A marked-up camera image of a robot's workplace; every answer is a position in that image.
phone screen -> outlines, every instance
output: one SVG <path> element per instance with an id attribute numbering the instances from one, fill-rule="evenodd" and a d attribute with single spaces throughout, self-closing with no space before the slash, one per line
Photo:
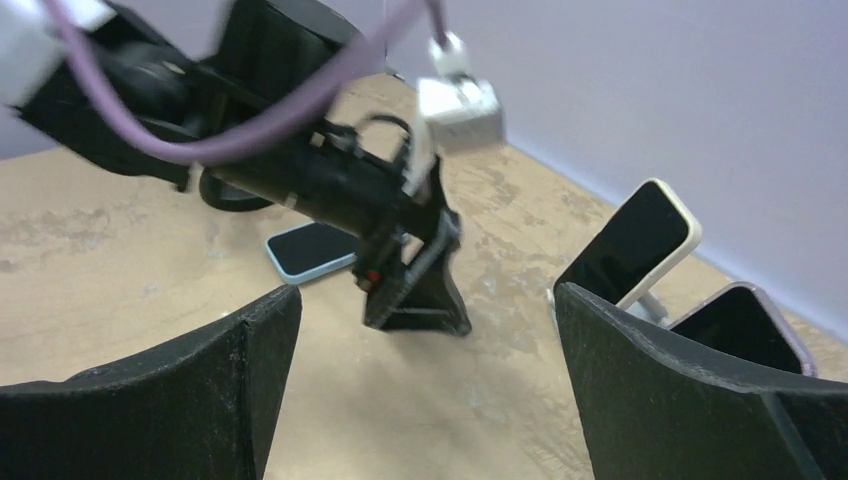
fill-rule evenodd
<path id="1" fill-rule="evenodd" d="M 356 252 L 357 238 L 347 232 L 310 223 L 268 239 L 268 250 L 288 275 L 300 275 Z"/>
<path id="2" fill-rule="evenodd" d="M 560 275 L 554 288 L 574 283 L 616 305 L 686 242 L 689 229 L 662 187 L 646 182 Z"/>
<path id="3" fill-rule="evenodd" d="M 782 319 L 772 318 L 750 288 L 738 286 L 682 319 L 671 331 L 736 358 L 804 374 L 803 361 L 775 321 Z"/>

phone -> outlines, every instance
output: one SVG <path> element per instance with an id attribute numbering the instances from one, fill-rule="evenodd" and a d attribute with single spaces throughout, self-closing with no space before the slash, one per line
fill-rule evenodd
<path id="1" fill-rule="evenodd" d="M 347 232 L 313 222 L 272 236 L 265 249 L 283 281 L 301 285 L 352 265 L 357 242 Z"/>
<path id="2" fill-rule="evenodd" d="M 669 329 L 736 358 L 815 377 L 815 359 L 761 288 L 731 283 Z"/>
<path id="3" fill-rule="evenodd" d="M 554 282 L 629 309 L 701 242 L 701 224 L 662 180 L 646 180 Z"/>

wall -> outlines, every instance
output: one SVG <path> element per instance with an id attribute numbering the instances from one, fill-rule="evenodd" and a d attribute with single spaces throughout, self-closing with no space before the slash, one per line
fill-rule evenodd
<path id="1" fill-rule="evenodd" d="M 848 339 L 848 2 L 448 4 L 514 145 L 615 203 L 667 180 L 703 257 Z M 428 32 L 390 50 L 410 80 Z"/>
<path id="2" fill-rule="evenodd" d="M 118 0 L 135 9 L 175 45 L 192 56 L 209 53 L 217 43 L 217 29 L 229 1 L 224 0 Z M 372 31 L 384 15 L 384 0 L 325 0 L 357 28 Z M 54 147 L 52 140 L 14 118 L 0 106 L 0 159 Z"/>

beige table surface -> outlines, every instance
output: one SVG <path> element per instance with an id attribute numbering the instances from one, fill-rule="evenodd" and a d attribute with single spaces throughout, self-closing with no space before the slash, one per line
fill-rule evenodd
<path id="1" fill-rule="evenodd" d="M 412 102 L 371 77 L 337 114 Z M 396 138 L 375 127 L 366 143 L 385 154 Z M 612 210 L 513 149 L 448 159 L 445 183 L 464 218 L 454 273 L 473 334 L 367 329 L 346 273 L 304 288 L 266 478 L 592 477 L 545 289 Z M 266 237 L 304 220 L 217 212 L 61 149 L 0 162 L 0 383 L 64 380 L 235 310 L 280 283 Z M 679 315 L 726 283 L 690 258 L 655 291 Z M 848 349 L 791 320 L 822 376 L 848 380 Z"/>

blue smartphone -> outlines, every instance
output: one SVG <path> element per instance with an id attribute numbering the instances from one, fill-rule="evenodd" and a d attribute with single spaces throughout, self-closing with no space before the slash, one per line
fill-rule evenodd
<path id="1" fill-rule="evenodd" d="M 265 242 L 274 268 L 289 285 L 301 285 L 353 264 L 358 239 L 322 223 L 307 223 Z"/>

